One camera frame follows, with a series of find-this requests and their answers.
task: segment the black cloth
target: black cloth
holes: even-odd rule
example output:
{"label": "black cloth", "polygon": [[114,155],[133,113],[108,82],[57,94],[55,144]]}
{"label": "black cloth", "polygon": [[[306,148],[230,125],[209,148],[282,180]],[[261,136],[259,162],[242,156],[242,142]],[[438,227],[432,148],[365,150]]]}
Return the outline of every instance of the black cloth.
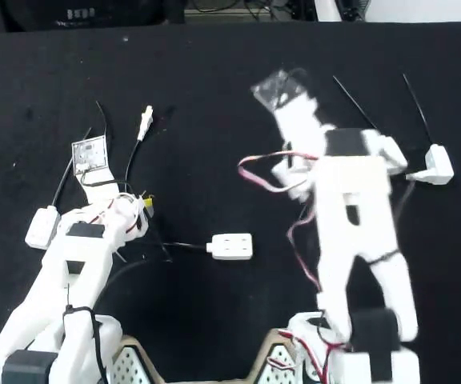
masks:
{"label": "black cloth", "polygon": [[[248,154],[278,150],[273,117],[249,87],[279,67],[303,67],[319,116],[367,127],[332,75],[393,135],[412,164],[430,143],[403,83],[411,80],[431,134],[447,147],[456,176],[417,185],[399,224],[419,318],[411,347],[423,383],[461,382],[461,24],[275,24],[169,26],[0,35],[0,329],[30,288],[42,252],[24,237],[34,212],[52,199],[70,143],[88,126],[102,132],[95,100],[114,131],[110,166],[124,174],[140,114],[157,116],[134,162],[131,182],[155,196],[165,241],[201,243],[212,234],[251,232],[249,262],[130,245],[150,259],[119,279],[101,311],[137,337],[168,381],[243,377],[266,332],[315,308],[284,236],[300,206],[242,180]],[[272,163],[255,169],[264,174]],[[405,188],[393,181],[393,200]],[[70,178],[66,212],[85,199]],[[312,267],[316,231],[297,241]],[[121,265],[115,259],[115,269]],[[363,263],[349,286],[352,306],[371,306],[378,287]]]}

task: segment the white connector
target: white connector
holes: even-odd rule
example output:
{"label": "white connector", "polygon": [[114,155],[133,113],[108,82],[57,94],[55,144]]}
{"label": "white connector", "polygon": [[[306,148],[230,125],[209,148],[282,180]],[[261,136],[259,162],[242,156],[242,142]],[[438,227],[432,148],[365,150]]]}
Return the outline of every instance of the white connector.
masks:
{"label": "white connector", "polygon": [[56,233],[60,215],[55,206],[39,208],[31,220],[25,242],[31,248],[46,250]]}
{"label": "white connector", "polygon": [[206,245],[216,260],[250,260],[254,253],[251,234],[216,234]]}
{"label": "white connector", "polygon": [[142,113],[142,122],[140,123],[140,131],[138,132],[138,140],[141,142],[145,138],[145,134],[152,124],[152,106],[147,106],[145,112]]}
{"label": "white connector", "polygon": [[426,170],[407,175],[407,180],[417,182],[429,182],[436,186],[448,184],[455,175],[453,166],[447,155],[446,148],[438,144],[431,144],[430,149],[424,157]]}

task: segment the white robot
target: white robot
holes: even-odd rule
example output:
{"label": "white robot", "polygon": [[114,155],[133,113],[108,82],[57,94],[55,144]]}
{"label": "white robot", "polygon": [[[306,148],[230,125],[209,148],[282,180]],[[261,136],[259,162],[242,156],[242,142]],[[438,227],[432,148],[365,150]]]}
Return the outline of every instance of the white robot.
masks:
{"label": "white robot", "polygon": [[[374,130],[322,125],[315,99],[291,74],[273,74],[253,92],[275,116],[284,141],[305,154],[292,163],[285,157],[272,172],[292,198],[306,201],[314,194],[321,249],[320,311],[296,314],[286,330],[278,330],[295,346],[296,363],[286,366],[271,356],[266,362],[294,372],[297,384],[304,367],[314,368],[314,379],[325,384],[419,384],[417,355],[400,344],[415,338],[418,325],[389,203],[389,174],[407,166],[403,154],[392,138]],[[74,172],[91,204],[61,219],[44,214],[37,225],[55,228],[55,236],[50,240],[46,231],[27,239],[47,251],[30,292],[0,333],[0,384],[114,380],[122,328],[91,308],[110,274],[112,254],[146,233],[149,216],[141,197],[100,181],[112,179],[106,139],[92,140],[73,145]],[[350,222],[347,206],[356,208],[358,223]],[[386,308],[349,313],[346,285],[357,256],[370,263]]]}
{"label": "white robot", "polygon": [[[279,71],[252,88],[275,116],[284,142],[302,154],[290,165],[284,158],[272,173],[292,186],[292,198],[305,201],[314,194],[321,312],[292,318],[290,337],[306,342],[307,363],[314,353],[322,382],[328,380],[325,368],[339,384],[419,383],[417,355],[400,345],[414,340],[418,324],[389,201],[389,175],[402,172],[407,161],[395,141],[378,131],[322,125],[316,100],[293,74]],[[350,221],[347,206],[356,209],[359,222]],[[355,257],[371,266],[385,309],[349,314],[346,287]],[[314,318],[330,327],[308,322]],[[340,347],[327,357],[328,346]]]}

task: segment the wire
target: wire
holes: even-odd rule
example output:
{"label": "wire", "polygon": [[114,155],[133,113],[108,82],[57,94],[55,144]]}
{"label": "wire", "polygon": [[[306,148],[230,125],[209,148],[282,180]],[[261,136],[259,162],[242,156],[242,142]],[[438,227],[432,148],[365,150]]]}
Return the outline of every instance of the wire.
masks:
{"label": "wire", "polygon": [[412,180],[408,183],[407,188],[405,189],[405,192],[403,192],[403,196],[399,199],[398,203],[396,204],[396,207],[394,209],[394,224],[396,228],[398,228],[399,219],[401,218],[401,214],[403,213],[405,206],[407,206],[407,203],[410,200],[410,197],[412,196],[412,194],[414,193],[414,190],[415,190],[415,180]]}
{"label": "wire", "polygon": [[277,330],[277,332],[283,336],[284,338],[289,338],[290,340],[294,340],[296,342],[299,342],[300,345],[303,347],[303,349],[307,352],[307,355],[309,356],[309,359],[311,360],[311,363],[312,363],[312,366],[314,367],[315,371],[316,371],[316,374],[318,375],[319,377],[319,381],[322,383],[322,384],[326,384],[326,380],[324,379],[323,377],[323,369],[320,369],[319,368],[319,364],[318,364],[318,360],[316,359],[316,357],[314,356],[314,353],[312,352],[312,349],[309,347],[309,345],[307,344],[307,342],[305,340],[303,340],[302,338],[298,338],[296,336],[294,336],[291,332],[289,332],[288,330]]}
{"label": "wire", "polygon": [[304,182],[307,180],[302,180],[301,182],[296,182],[290,186],[283,186],[283,187],[278,187],[278,186],[272,186],[269,182],[267,182],[264,178],[260,178],[258,175],[250,172],[249,170],[246,170],[243,165],[247,162],[254,162],[257,161],[261,158],[271,158],[271,157],[276,157],[276,156],[299,156],[302,158],[305,158],[307,160],[318,160],[317,157],[311,155],[311,154],[304,154],[301,152],[296,152],[293,150],[280,150],[278,152],[273,152],[271,154],[255,154],[251,156],[246,156],[245,158],[241,159],[240,162],[238,163],[238,173],[245,178],[248,181],[253,182],[254,184],[257,184],[258,186],[261,186],[265,190],[268,190],[274,194],[278,193],[283,193],[287,192],[288,190],[291,190],[297,186],[301,186]]}
{"label": "wire", "polygon": [[344,94],[350,99],[351,102],[355,105],[355,107],[359,110],[360,114],[366,119],[366,121],[369,123],[370,126],[375,128],[378,132],[380,132],[380,129],[376,126],[376,124],[373,123],[369,115],[366,113],[366,111],[357,103],[355,98],[351,96],[350,92],[344,87],[344,85],[334,76],[334,81],[337,83],[339,88],[344,92]]}
{"label": "wire", "polygon": [[[161,246],[161,244],[158,244],[156,242],[145,242],[143,241],[142,238],[136,238],[134,240],[137,243],[140,243],[144,246]],[[186,248],[188,250],[203,250],[206,251],[206,246],[199,245],[199,244],[188,244],[187,242],[164,242],[164,246],[172,246],[172,247],[178,247],[178,248]]]}
{"label": "wire", "polygon": [[428,140],[431,143],[433,143],[434,141],[431,139],[430,129],[428,128],[428,123],[426,117],[424,116],[423,108],[421,108],[421,104],[419,104],[419,100],[417,99],[417,96],[415,96],[414,89],[412,88],[412,85],[408,81],[408,78],[405,74],[403,74],[403,80],[405,80],[405,84],[407,84],[408,91],[412,96],[412,100],[414,100],[415,106],[417,107],[417,111],[419,112],[419,116],[421,116],[421,119],[423,120],[424,131],[426,132],[426,136],[428,137]]}
{"label": "wire", "polygon": [[65,319],[66,314],[73,314],[75,312],[86,311],[90,314],[90,319],[92,321],[92,330],[94,332],[94,341],[95,341],[95,359],[97,360],[97,367],[99,368],[99,373],[101,374],[101,379],[104,384],[108,384],[108,377],[106,376],[106,369],[102,364],[101,357],[101,334],[99,333],[99,326],[97,320],[95,319],[95,312],[89,306],[80,306],[78,308],[73,308],[71,305],[67,305],[65,312],[63,312],[63,317]]}
{"label": "wire", "polygon": [[[90,127],[88,131],[85,133],[85,136],[83,136],[83,140],[86,140],[86,138],[88,138],[91,131],[92,131],[92,127]],[[54,192],[53,201],[51,202],[52,206],[56,206],[58,204],[58,200],[60,199],[60,194],[62,194],[63,188],[65,187],[66,180],[69,177],[70,168],[72,168],[72,156],[70,156],[70,160],[67,163],[67,167],[63,171],[63,176],[60,179],[58,188],[56,188],[56,192]]]}
{"label": "wire", "polygon": [[245,8],[247,8],[248,13],[252,16],[252,18],[254,18],[254,20],[256,22],[260,22],[260,20],[259,20],[259,12],[261,12],[261,10],[259,9],[259,12],[257,14],[255,14],[254,12],[252,12],[252,9],[250,8],[249,2],[250,2],[250,0],[243,0],[243,5],[245,6]]}
{"label": "wire", "polygon": [[110,289],[110,287],[120,279],[121,276],[129,272],[130,270],[133,270],[135,268],[138,268],[139,266],[143,266],[146,263],[148,263],[149,260],[140,260],[139,262],[133,262],[131,264],[127,264],[126,266],[122,267],[120,270],[118,270],[113,276],[111,276],[108,281],[106,282],[106,285],[104,288],[102,288],[101,292],[99,293],[99,296],[97,297],[97,300],[95,301],[94,304],[94,310],[98,308],[98,306],[101,303],[102,297],[104,294]]}
{"label": "wire", "polygon": [[125,262],[127,264],[127,260],[126,258],[124,258],[120,252],[118,252],[117,250],[115,251],[115,254],[118,256],[118,258],[120,258],[123,262]]}
{"label": "wire", "polygon": [[85,182],[85,175],[86,175],[86,171],[83,172],[83,175],[81,176],[81,179],[79,180],[81,182],[82,186],[107,186],[108,184],[123,184],[123,185],[126,185],[126,186],[129,187],[129,191],[131,192],[131,194],[134,194],[133,186],[129,182],[127,182],[126,180],[111,179],[111,180],[106,180],[105,182],[90,182],[90,183],[86,183]]}
{"label": "wire", "polygon": [[[401,215],[405,209],[405,206],[407,206],[408,201],[410,200],[410,197],[414,193],[415,189],[415,180],[412,180],[408,183],[407,188],[405,188],[405,192],[403,192],[403,196],[399,199],[398,203],[396,204],[396,207],[394,208],[394,225],[395,228],[398,228],[399,226],[399,219],[401,218]],[[391,252],[387,252],[386,254],[383,254],[379,258],[373,260],[372,262],[368,262],[368,266],[375,266],[376,264],[380,262],[387,262],[391,258],[393,258],[397,253],[399,253],[399,250],[392,250]]]}
{"label": "wire", "polygon": [[295,372],[295,367],[296,365],[289,365],[289,364],[286,364],[284,362],[281,362],[280,360],[278,360],[277,358],[272,358],[271,356],[268,356],[266,358],[266,363],[269,365],[269,366],[272,366],[273,368],[277,369],[277,370],[290,370],[292,372]]}
{"label": "wire", "polygon": [[233,2],[227,4],[226,6],[222,6],[220,8],[214,8],[212,10],[203,10],[197,5],[197,2],[195,0],[191,0],[193,7],[201,14],[210,14],[212,12],[219,12],[221,10],[229,10],[230,8],[234,8],[235,6],[237,6],[239,2],[240,0],[234,0]]}
{"label": "wire", "polygon": [[[141,141],[137,140],[136,144],[134,144],[134,148],[131,151],[131,155],[129,156],[129,160],[127,161],[127,167],[126,167],[126,177],[125,179],[129,181],[129,173],[131,166],[133,165],[133,160],[134,156],[136,155],[136,152],[138,151],[138,147],[140,146]],[[124,191],[127,192],[127,185],[124,186]]]}
{"label": "wire", "polygon": [[295,232],[296,228],[298,228],[299,226],[304,226],[308,224],[315,217],[315,210],[313,207],[311,208],[307,216],[305,218],[302,218],[303,212],[305,211],[306,208],[307,206],[303,207],[303,210],[299,215],[299,219],[296,222],[294,222],[292,226],[289,227],[289,230],[287,230],[286,236],[287,236],[287,239],[289,240],[289,243],[291,244],[293,248],[293,251],[295,252],[295,256],[296,256],[296,259],[299,265],[302,267],[303,273],[316,286],[318,291],[321,291],[321,285],[319,284],[319,280],[314,276],[314,274],[311,272],[307,264],[303,261],[302,256],[296,249],[295,239],[293,238],[293,233]]}
{"label": "wire", "polygon": [[186,242],[164,242],[165,246],[179,246],[182,248],[189,248],[191,250],[206,250],[206,246],[199,246],[196,244],[188,244]]}
{"label": "wire", "polygon": [[95,100],[95,104],[97,104],[99,113],[102,116],[102,121],[104,122],[104,135],[106,136],[106,145],[108,147],[108,153],[109,153],[110,148],[111,148],[111,143],[113,141],[113,132],[111,131],[111,129],[109,129],[108,119],[106,118],[106,113],[104,112],[104,108],[102,107],[101,103],[98,100]]}

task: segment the black surface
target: black surface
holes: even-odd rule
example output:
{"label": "black surface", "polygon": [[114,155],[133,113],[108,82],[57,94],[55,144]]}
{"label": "black surface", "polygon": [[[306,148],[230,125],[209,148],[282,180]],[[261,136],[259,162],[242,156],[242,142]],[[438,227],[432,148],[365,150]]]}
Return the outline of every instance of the black surface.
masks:
{"label": "black surface", "polygon": [[[102,129],[95,99],[114,128],[115,177],[123,176],[140,114],[151,104],[157,118],[131,181],[156,197],[164,240],[202,244],[212,234],[250,231],[255,256],[225,263],[172,250],[167,263],[158,247],[128,246],[128,258],[145,254],[150,263],[115,283],[102,308],[142,342],[169,381],[245,376],[268,329],[314,308],[311,284],[284,236],[299,205],[236,172],[243,156],[281,146],[274,119],[249,91],[280,66],[308,70],[325,121],[360,127],[359,112],[332,80],[337,75],[409,159],[421,162],[429,142],[401,71],[410,77],[456,172],[448,186],[417,186],[399,225],[419,317],[413,348],[423,383],[461,382],[461,24],[0,35],[0,329],[40,268],[42,253],[24,243],[30,220],[51,200],[70,142],[90,125]],[[405,183],[393,186],[397,199]],[[71,178],[59,209],[83,204]],[[303,235],[298,241],[314,265],[316,238]],[[351,305],[372,306],[379,292],[371,273],[363,262],[356,271]]]}

